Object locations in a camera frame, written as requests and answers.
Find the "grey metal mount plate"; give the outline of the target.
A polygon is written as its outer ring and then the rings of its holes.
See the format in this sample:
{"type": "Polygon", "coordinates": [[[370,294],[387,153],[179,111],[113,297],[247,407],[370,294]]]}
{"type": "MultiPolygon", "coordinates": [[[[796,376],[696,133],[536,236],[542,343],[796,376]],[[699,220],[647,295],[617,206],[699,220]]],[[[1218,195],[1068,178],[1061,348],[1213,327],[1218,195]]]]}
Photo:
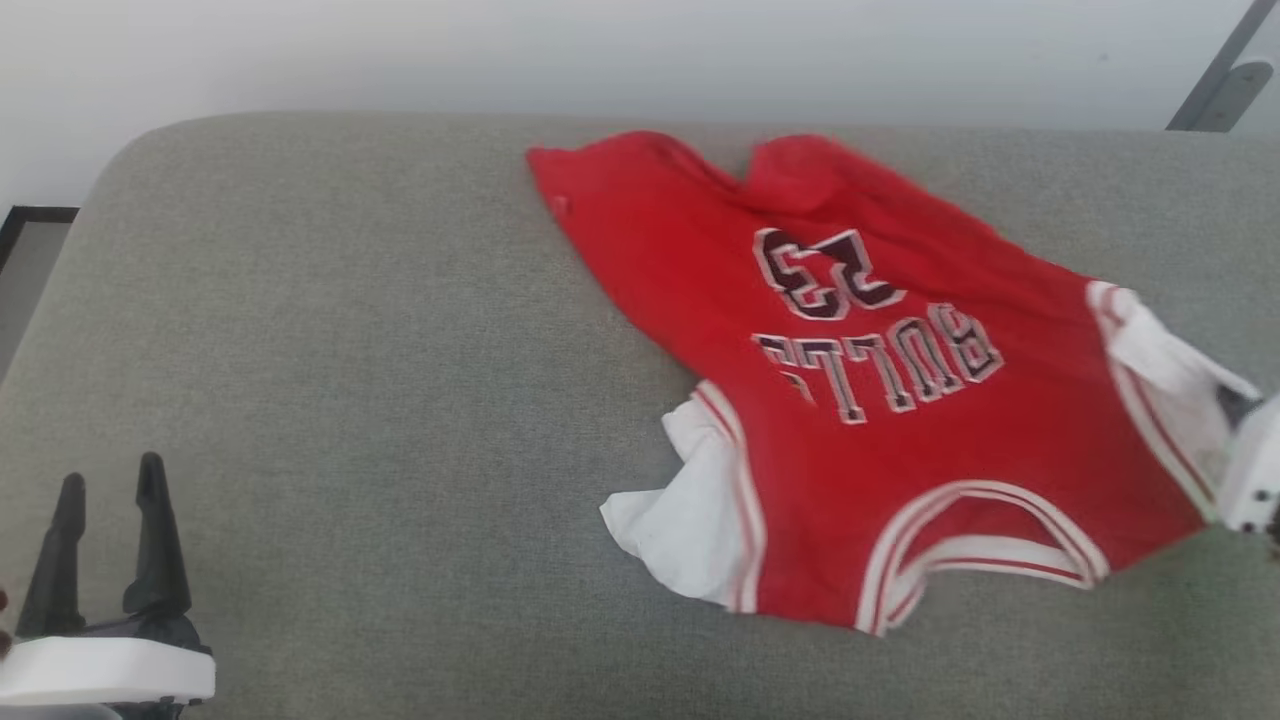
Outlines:
{"type": "Polygon", "coordinates": [[[1271,61],[1233,67],[1189,120],[1187,131],[1225,135],[1236,127],[1276,74],[1271,61]]]}

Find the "grey fabric sofa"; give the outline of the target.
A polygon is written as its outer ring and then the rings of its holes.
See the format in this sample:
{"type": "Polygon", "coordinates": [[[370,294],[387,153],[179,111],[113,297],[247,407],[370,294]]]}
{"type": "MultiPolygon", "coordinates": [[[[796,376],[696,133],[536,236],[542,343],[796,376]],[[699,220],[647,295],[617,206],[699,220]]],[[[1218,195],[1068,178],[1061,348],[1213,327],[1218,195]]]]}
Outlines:
{"type": "Polygon", "coordinates": [[[680,598],[599,503],[677,468],[692,378],[524,160],[635,119],[260,113],[141,136],[0,380],[0,587],[65,475],[79,607],[163,456],[216,694],[184,720],[1280,720],[1280,562],[1208,530],[1094,591],[936,575],[883,639],[680,598]]]}

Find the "black floor frame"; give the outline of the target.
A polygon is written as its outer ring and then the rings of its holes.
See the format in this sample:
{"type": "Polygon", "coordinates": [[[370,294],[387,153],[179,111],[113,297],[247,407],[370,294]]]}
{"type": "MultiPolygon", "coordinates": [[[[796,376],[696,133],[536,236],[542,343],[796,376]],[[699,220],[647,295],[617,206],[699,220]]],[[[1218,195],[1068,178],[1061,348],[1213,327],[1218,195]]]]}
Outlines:
{"type": "Polygon", "coordinates": [[[0,222],[0,273],[18,249],[41,241],[60,243],[81,213],[74,206],[15,205],[0,222]]]}

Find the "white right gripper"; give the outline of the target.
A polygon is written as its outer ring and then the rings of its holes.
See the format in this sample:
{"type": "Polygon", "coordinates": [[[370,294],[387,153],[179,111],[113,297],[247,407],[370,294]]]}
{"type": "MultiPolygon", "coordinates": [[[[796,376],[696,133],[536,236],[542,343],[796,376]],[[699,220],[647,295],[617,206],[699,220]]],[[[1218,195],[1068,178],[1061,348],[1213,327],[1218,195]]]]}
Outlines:
{"type": "Polygon", "coordinates": [[[1219,489],[1219,516],[1230,530],[1266,537],[1280,556],[1280,393],[1266,400],[1219,388],[1231,428],[1219,489]]]}

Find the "red and white basketball jersey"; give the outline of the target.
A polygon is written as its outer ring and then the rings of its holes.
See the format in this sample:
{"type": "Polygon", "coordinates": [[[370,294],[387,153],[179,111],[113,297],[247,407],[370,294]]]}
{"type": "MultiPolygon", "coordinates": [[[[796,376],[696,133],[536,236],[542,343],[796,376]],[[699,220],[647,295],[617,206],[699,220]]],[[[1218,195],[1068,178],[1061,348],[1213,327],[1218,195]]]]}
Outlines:
{"type": "Polygon", "coordinates": [[[614,305],[696,377],[682,466],[600,509],[667,589],[900,626],[938,571],[1088,589],[1221,523],[1252,383],[1128,288],[813,135],[735,179],[631,132],[527,161],[614,305]]]}

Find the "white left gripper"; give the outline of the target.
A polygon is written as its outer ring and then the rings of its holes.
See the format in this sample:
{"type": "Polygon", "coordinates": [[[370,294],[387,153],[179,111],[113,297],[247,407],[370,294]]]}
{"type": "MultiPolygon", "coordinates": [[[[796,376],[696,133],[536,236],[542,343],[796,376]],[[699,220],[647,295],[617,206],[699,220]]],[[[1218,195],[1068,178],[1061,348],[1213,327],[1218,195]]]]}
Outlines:
{"type": "Polygon", "coordinates": [[[0,657],[0,720],[180,720],[214,698],[218,666],[186,616],[192,598],[159,454],[141,456],[134,503],[141,528],[123,596],[129,616],[87,624],[78,603],[84,478],[63,480],[14,641],[0,657]]]}

